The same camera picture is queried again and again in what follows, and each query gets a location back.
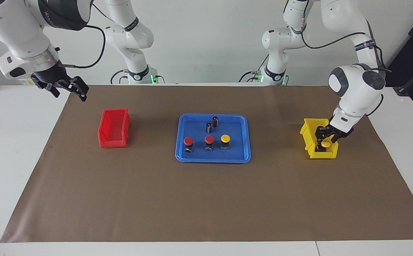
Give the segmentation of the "red plastic bin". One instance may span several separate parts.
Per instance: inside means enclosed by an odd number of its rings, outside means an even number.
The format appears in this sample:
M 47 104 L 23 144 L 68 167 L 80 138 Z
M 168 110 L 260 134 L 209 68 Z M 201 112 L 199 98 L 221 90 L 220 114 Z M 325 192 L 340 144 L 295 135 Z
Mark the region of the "red plastic bin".
M 130 124 L 128 108 L 104 109 L 97 133 L 100 148 L 125 147 Z

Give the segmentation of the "blue plastic tray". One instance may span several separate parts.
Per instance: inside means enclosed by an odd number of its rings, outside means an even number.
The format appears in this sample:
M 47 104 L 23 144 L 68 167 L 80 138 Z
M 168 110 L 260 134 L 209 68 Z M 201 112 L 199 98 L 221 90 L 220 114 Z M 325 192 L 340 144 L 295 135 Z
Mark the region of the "blue plastic tray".
M 205 132 L 205 125 L 213 123 L 214 116 L 218 116 L 219 125 L 213 127 L 212 133 Z M 220 138 L 223 134 L 230 136 L 228 150 L 220 149 Z M 212 151 L 205 150 L 205 137 L 215 138 Z M 193 138 L 193 150 L 187 153 L 184 150 L 185 137 Z M 185 113 L 179 117 L 175 157 L 180 162 L 207 162 L 242 164 L 251 159 L 250 136 L 247 119 L 238 114 L 207 114 Z

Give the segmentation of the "brown paper mat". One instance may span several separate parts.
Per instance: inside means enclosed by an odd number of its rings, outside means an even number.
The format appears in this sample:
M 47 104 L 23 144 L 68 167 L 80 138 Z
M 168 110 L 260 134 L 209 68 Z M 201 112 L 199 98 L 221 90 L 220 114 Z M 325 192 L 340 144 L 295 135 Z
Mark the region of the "brown paper mat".
M 68 97 L 0 241 L 412 240 L 413 195 L 367 118 L 336 159 L 304 150 L 304 118 L 338 101 L 326 86 L 91 86 Z M 100 148 L 114 108 L 127 145 Z M 179 162 L 189 112 L 244 115 L 250 162 Z

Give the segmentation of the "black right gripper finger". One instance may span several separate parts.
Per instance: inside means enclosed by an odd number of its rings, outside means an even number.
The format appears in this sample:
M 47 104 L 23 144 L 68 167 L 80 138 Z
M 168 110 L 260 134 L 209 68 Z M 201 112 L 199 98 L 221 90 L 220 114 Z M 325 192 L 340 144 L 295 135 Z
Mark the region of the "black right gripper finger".
M 89 87 L 81 77 L 68 77 L 68 85 L 66 89 L 70 93 L 77 95 L 82 102 L 86 101 Z
M 45 83 L 43 81 L 40 81 L 38 78 L 32 78 L 32 81 L 36 84 L 38 89 L 46 90 L 47 92 L 50 92 L 55 98 L 59 97 L 60 92 L 58 91 L 57 88 L 53 86 L 52 83 Z

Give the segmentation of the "yellow plastic bin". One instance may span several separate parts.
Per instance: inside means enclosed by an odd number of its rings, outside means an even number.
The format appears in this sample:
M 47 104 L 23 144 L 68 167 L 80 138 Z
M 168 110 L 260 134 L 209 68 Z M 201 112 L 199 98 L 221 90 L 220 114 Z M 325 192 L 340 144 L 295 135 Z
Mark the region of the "yellow plastic bin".
M 317 146 L 316 129 L 318 126 L 325 127 L 329 124 L 326 118 L 304 118 L 304 124 L 300 130 L 305 143 L 305 150 L 311 159 L 335 159 L 338 154 L 338 142 L 332 143 L 332 138 L 326 140 L 331 143 L 331 146 L 326 152 L 315 152 Z

